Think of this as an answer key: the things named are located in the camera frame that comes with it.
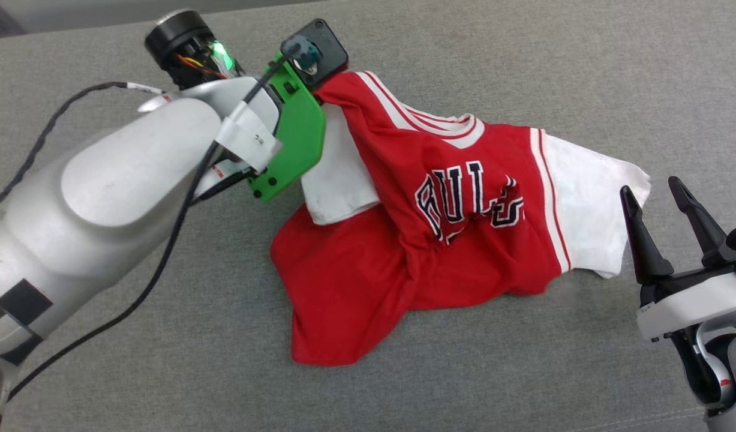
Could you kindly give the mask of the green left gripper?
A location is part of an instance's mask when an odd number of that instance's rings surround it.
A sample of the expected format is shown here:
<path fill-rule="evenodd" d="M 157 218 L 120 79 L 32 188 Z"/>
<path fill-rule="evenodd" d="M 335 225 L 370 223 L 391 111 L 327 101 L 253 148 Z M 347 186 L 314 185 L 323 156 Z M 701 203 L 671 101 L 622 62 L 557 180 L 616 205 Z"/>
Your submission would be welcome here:
<path fill-rule="evenodd" d="M 248 181 L 254 197 L 273 199 L 313 167 L 322 155 L 326 115 L 315 90 L 307 90 L 289 63 L 288 52 L 279 52 L 261 76 L 250 76 L 193 10 L 170 12 L 145 37 L 145 47 L 157 65 L 172 79 L 177 91 L 157 98 L 166 107 L 184 100 L 198 100 L 218 116 L 218 129 L 208 133 L 211 162 L 199 170 L 197 199 L 206 199 L 229 186 Z M 223 120 L 242 101 L 257 110 L 279 109 L 274 135 L 282 148 L 261 173 L 215 142 Z"/>

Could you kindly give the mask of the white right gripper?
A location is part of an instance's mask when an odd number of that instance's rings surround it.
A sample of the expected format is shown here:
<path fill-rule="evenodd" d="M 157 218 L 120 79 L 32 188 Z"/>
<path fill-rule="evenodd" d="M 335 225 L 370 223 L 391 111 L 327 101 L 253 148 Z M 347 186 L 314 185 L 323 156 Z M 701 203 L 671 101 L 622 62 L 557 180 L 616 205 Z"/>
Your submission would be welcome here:
<path fill-rule="evenodd" d="M 713 269 L 736 260 L 736 251 L 725 243 L 727 234 L 706 211 L 677 176 L 669 177 L 669 188 L 675 204 L 689 220 L 702 250 L 703 268 Z M 625 185 L 620 189 L 629 249 L 640 287 L 640 308 L 636 322 L 645 341 L 666 334 L 704 325 L 703 331 L 736 329 L 736 273 L 718 274 L 677 293 L 665 295 L 665 282 L 672 276 L 672 263 L 659 252 L 642 221 L 642 208 L 633 191 Z"/>

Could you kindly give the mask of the red white basketball jersey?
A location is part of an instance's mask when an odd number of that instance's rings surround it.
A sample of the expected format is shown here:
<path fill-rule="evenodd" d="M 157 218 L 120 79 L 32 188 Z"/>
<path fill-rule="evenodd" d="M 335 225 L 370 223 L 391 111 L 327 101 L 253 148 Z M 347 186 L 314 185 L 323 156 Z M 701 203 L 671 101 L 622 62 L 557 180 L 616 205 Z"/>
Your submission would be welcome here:
<path fill-rule="evenodd" d="M 414 109 L 370 71 L 318 94 L 322 156 L 270 249 L 294 361 L 354 364 L 406 312 L 540 295 L 573 269 L 620 273 L 619 191 L 651 190 L 635 164 L 542 128 Z"/>

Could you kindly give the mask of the grey fabric sofa cushion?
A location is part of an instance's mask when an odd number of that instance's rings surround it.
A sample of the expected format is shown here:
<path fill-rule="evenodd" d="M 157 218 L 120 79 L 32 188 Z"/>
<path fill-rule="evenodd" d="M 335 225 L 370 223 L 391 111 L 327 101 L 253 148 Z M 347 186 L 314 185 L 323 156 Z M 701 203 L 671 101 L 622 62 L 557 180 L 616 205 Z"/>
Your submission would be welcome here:
<path fill-rule="evenodd" d="M 343 0 L 205 20 L 258 73 L 315 17 L 415 109 L 642 167 L 644 221 L 677 271 L 701 250 L 670 175 L 736 227 L 736 0 Z M 705 431 L 672 345 L 640 336 L 629 259 L 607 281 L 408 314 L 350 367 L 293 362 L 269 246 L 302 202 L 239 184 L 191 210 L 148 300 L 30 383 L 1 432 Z"/>

